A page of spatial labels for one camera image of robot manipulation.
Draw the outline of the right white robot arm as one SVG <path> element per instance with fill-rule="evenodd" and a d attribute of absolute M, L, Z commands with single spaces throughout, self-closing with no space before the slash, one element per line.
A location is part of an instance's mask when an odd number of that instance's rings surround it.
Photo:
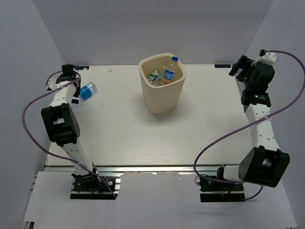
<path fill-rule="evenodd" d="M 215 184 L 220 190 L 241 182 L 276 187 L 288 167 L 290 156 L 281 151 L 268 117 L 271 101 L 266 90 L 275 75 L 275 61 L 274 52 L 267 52 L 258 60 L 243 55 L 229 72 L 236 80 L 250 124 L 252 149 L 239 165 L 222 165 L 217 170 Z"/>

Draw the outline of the black XDOF logo sticker right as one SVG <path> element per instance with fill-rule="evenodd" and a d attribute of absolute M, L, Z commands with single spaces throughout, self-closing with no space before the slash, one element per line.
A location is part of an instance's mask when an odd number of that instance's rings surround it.
<path fill-rule="evenodd" d="M 215 68 L 231 68 L 230 64 L 215 64 Z"/>

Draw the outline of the black logo sticker left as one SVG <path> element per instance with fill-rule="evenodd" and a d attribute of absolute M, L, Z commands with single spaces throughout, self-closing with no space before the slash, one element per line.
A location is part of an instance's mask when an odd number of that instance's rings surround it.
<path fill-rule="evenodd" d="M 89 66 L 75 66 L 76 71 L 88 70 Z"/>

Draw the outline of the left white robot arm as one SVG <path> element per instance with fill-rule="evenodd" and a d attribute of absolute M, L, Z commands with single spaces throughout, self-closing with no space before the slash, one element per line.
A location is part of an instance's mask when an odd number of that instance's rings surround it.
<path fill-rule="evenodd" d="M 76 172 L 73 177 L 84 181 L 89 190 L 96 190 L 100 187 L 101 179 L 95 175 L 95 165 L 81 145 L 80 125 L 71 107 L 71 104 L 78 103 L 81 90 L 81 78 L 75 66 L 62 65 L 60 76 L 49 79 L 47 89 L 54 92 L 50 105 L 41 110 L 48 137 L 66 153 L 66 160 L 74 165 Z"/>

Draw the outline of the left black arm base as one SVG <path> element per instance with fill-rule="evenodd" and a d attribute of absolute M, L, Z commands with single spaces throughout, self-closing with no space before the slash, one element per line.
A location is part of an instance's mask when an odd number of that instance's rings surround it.
<path fill-rule="evenodd" d="M 106 187 L 104 182 L 92 174 L 77 176 L 72 174 L 73 184 L 71 188 L 70 199 L 78 200 L 115 200 L 117 193 L 115 190 L 116 177 L 105 176 L 102 177 L 107 183 L 110 190 Z"/>

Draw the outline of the aluminium front rail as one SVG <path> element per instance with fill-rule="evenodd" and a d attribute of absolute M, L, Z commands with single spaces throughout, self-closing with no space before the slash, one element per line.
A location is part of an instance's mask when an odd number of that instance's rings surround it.
<path fill-rule="evenodd" d="M 200 173 L 214 173 L 221 165 L 197 165 Z M 194 172 L 193 165 L 164 165 L 164 166 L 96 166 L 100 173 L 131 173 L 131 172 Z M 73 166 L 45 166 L 43 171 L 74 172 Z"/>

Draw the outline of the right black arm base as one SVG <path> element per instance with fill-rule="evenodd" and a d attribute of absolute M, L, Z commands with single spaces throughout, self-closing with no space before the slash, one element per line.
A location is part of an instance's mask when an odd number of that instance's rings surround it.
<path fill-rule="evenodd" d="M 196 176 L 195 184 L 200 187 L 200 201 L 202 203 L 221 203 L 221 202 L 245 202 L 243 184 L 221 183 L 219 180 L 224 180 L 224 168 L 217 169 L 215 176 L 202 174 L 202 176 L 217 180 L 203 179 Z"/>

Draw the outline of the small bottle blue label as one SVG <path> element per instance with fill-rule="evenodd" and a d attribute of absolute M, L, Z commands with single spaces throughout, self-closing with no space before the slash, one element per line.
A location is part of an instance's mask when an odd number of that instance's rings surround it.
<path fill-rule="evenodd" d="M 178 71 L 178 57 L 173 56 L 170 61 L 164 64 L 163 79 L 174 81 Z"/>

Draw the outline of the clear bottle blue label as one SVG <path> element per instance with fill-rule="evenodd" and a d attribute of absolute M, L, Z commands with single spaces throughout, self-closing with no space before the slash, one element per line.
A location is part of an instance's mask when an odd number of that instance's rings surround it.
<path fill-rule="evenodd" d="M 89 82 L 80 89 L 80 98 L 87 100 L 98 92 L 96 85 L 93 82 Z"/>

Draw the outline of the cream plastic bin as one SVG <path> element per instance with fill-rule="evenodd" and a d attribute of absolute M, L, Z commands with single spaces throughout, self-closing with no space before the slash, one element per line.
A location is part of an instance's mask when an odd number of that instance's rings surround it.
<path fill-rule="evenodd" d="M 142 94 L 151 113 L 160 114 L 174 109 L 179 102 L 186 79 L 186 70 L 178 61 L 178 70 L 174 82 L 162 86 L 153 86 L 148 76 L 161 64 L 170 61 L 172 53 L 161 53 L 141 60 L 138 64 Z"/>

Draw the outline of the clear bottle green white label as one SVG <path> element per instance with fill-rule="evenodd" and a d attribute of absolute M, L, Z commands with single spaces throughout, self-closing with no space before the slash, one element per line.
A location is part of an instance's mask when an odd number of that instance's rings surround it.
<path fill-rule="evenodd" d="M 160 79 L 159 71 L 157 69 L 153 70 L 152 73 L 147 77 L 151 85 L 155 85 L 156 82 Z"/>

